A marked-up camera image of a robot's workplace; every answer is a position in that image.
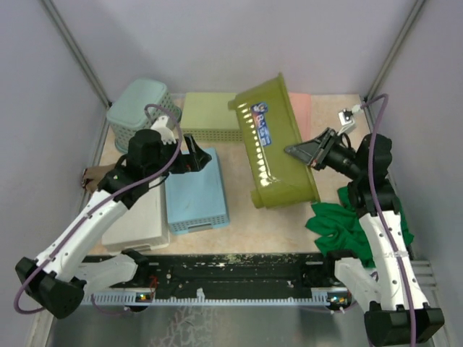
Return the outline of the light blue perforated basket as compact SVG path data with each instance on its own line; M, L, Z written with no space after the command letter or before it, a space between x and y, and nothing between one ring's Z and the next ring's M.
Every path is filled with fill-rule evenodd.
M199 172L175 174L166 180L166 210L170 232L190 234L229 225L224 180L218 153L205 150L211 161Z

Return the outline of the light green shallow basket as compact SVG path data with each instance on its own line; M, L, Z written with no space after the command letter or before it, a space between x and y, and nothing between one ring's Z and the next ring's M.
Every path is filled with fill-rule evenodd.
M228 103L236 93L187 93L180 126L199 142L241 142L242 133Z

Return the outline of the pink perforated basket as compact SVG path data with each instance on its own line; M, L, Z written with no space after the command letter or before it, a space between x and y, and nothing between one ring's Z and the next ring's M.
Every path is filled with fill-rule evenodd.
M312 111L311 95L304 93L289 93L289 99L302 141L308 141L310 139L310 118Z

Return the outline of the olive green large tub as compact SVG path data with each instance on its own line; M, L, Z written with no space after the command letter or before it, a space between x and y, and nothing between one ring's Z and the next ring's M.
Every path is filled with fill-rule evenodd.
M311 170L285 149L302 142L283 74L265 81L228 102L245 144L255 188L256 208L319 202Z

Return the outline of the teal perforated plastic basket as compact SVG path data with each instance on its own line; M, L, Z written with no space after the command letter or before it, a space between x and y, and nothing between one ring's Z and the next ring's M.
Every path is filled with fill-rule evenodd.
M162 110L150 108L149 116L146 116L145 106L148 104L168 109L180 122L182 111L174 104L167 86L157 80L137 79L124 90L106 113L106 119L115 135L115 147L119 152L127 152L129 140L136 131L149 129L157 116L164 115Z

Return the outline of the white perforated basket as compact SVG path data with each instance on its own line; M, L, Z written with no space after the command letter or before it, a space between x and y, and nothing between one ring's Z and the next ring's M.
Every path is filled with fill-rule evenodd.
M112 255L125 249L142 253L167 247L170 231L165 184L160 179L152 182L149 191L105 232L101 243Z

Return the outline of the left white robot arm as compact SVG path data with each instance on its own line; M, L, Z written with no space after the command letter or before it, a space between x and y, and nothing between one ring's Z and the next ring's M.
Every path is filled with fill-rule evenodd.
M35 259L15 266L26 293L42 310L63 319L82 300L105 288L150 279L148 258L126 249L107 260L84 265L94 244L150 190L160 176L199 172L211 161L190 134L176 139L164 121L142 129L129 140L128 151L99 182L87 206L63 234Z

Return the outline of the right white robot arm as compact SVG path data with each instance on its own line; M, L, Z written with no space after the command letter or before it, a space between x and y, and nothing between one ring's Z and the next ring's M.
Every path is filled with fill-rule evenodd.
M387 177L391 148L392 141L374 130L354 150L344 130L327 128L285 152L316 171L329 167L349 178L348 198L373 255L375 277L355 252L329 252L324 280L352 294L373 346L416 346L430 340L445 319L423 293L404 242L399 198Z

